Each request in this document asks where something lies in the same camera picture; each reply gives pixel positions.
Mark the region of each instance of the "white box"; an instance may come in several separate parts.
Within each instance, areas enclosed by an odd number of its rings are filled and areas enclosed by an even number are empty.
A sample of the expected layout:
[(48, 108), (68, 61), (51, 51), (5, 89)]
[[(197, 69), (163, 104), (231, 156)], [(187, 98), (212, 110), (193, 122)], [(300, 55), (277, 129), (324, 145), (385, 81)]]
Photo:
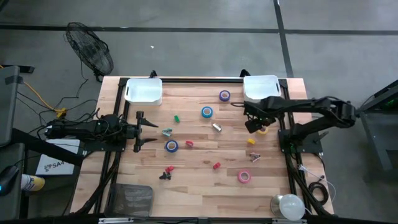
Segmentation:
[(243, 78), (244, 100), (258, 103), (268, 96), (280, 96), (279, 79), (275, 75), (246, 76)]
[(162, 80), (130, 78), (126, 83), (124, 99), (136, 106), (159, 106), (162, 104)]

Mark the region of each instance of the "concrete floor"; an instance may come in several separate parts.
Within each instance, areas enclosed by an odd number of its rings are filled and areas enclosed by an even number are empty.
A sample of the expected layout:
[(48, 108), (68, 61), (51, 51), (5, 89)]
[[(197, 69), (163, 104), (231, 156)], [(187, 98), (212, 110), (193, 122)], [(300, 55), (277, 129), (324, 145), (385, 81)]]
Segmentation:
[[(393, 0), (279, 2), (286, 29), (398, 29), (398, 2)], [(120, 0), (117, 4), (105, 0), (13, 0), (0, 12), (0, 23), (64, 26), (71, 21), (88, 26), (277, 29), (271, 0)], [(166, 76), (236, 77), (246, 68), (253, 75), (286, 77), (278, 34), (97, 35), (109, 45), (115, 65), (111, 75), (148, 75), (156, 70)], [(23, 77), (51, 105), (76, 93), (83, 81), (80, 61), (64, 41), (63, 32), (0, 30), (0, 37), (0, 62), (35, 66), (34, 74)], [(304, 78), (309, 97), (332, 95), (360, 106), (369, 95), (398, 77), (397, 36), (287, 35), (287, 45), (294, 77)], [(86, 66), (83, 72), (90, 80), (80, 98), (68, 100), (63, 106), (98, 97), (101, 84)], [(34, 98), (25, 86), (20, 86), (19, 91)], [(94, 107), (94, 103), (88, 103), (68, 116), (77, 118)], [(53, 114), (46, 114), (44, 119), (50, 121)], [(38, 125), (37, 115), (18, 103), (14, 126), (30, 131)], [(367, 184), (362, 179), (376, 163), (361, 122), (350, 129), (329, 131), (322, 144), (328, 180), (338, 192), (333, 202), (335, 213), (347, 218), (398, 221), (397, 185)], [(31, 204), (37, 208), (30, 211), (30, 216), (60, 215), (70, 191), (69, 187), (68, 191), (58, 189), (34, 196)]]

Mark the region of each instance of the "gray object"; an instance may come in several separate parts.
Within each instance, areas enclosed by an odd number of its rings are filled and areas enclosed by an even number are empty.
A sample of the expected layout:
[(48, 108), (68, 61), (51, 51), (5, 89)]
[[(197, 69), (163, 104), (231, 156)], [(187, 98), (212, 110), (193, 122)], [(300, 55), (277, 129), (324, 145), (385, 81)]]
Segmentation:
[[(7, 166), (12, 166), (24, 158), (25, 145), (13, 144), (0, 150), (0, 171)], [(0, 220), (13, 220), (19, 218), (21, 201), (21, 176), (23, 161), (16, 164), (19, 168), (14, 188), (7, 195), (0, 197)]]
[(11, 141), (19, 81), (19, 67), (0, 69), (0, 147)]
[(145, 219), (150, 216), (154, 191), (149, 186), (113, 184), (109, 190), (109, 202), (104, 214), (107, 217), (133, 217)]

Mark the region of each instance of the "wooden tabletop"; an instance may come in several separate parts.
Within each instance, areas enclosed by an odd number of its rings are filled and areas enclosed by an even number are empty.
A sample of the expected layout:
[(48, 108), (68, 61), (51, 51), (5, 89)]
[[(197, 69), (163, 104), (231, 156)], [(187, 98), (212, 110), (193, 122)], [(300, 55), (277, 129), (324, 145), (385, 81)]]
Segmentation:
[[(100, 114), (113, 113), (119, 78), (104, 78), (97, 104), (97, 108), (101, 108)], [(307, 98), (303, 79), (288, 78), (287, 82), (291, 99)], [(154, 189), (151, 216), (273, 217), (271, 198), (290, 193), (285, 158), (277, 138), (279, 123), (269, 126), (266, 135), (249, 134), (244, 126), (247, 118), (243, 116), (243, 108), (220, 101), (218, 95), (221, 90), (231, 92), (232, 102), (243, 101), (242, 84), (163, 83), (162, 105), (130, 106), (127, 121), (136, 123), (136, 111), (144, 111), (144, 116), (159, 128), (145, 126), (141, 137), (158, 140), (146, 143), (138, 153), (132, 151), (134, 140), (128, 140), (121, 157), (118, 183), (151, 186)], [(210, 119), (201, 116), (204, 106), (213, 108)], [(178, 115), (181, 122), (176, 123), (174, 115)], [(296, 123), (312, 119), (309, 113), (294, 113), (294, 118)], [(220, 124), (222, 132), (218, 133), (212, 123)], [(161, 134), (165, 128), (173, 129), (170, 138)], [(249, 145), (246, 142), (249, 138), (255, 139), (256, 144)], [(169, 153), (164, 149), (169, 139), (178, 142), (177, 152)], [(186, 140), (193, 141), (194, 147), (186, 146)], [(250, 161), (251, 152), (261, 155), (255, 163)], [(83, 206), (97, 187), (103, 157), (103, 152), (94, 152), (84, 160), (72, 212)], [(302, 154), (302, 157), (308, 170), (325, 175), (319, 158), (312, 154)], [(217, 162), (221, 167), (213, 170)], [(168, 166), (175, 167), (172, 179), (159, 180)], [(250, 183), (238, 181), (237, 174), (241, 170), (251, 173)], [(312, 176), (306, 178), (308, 184), (317, 180)], [(106, 189), (102, 209), (107, 196)], [(333, 213), (330, 200), (325, 208)]]

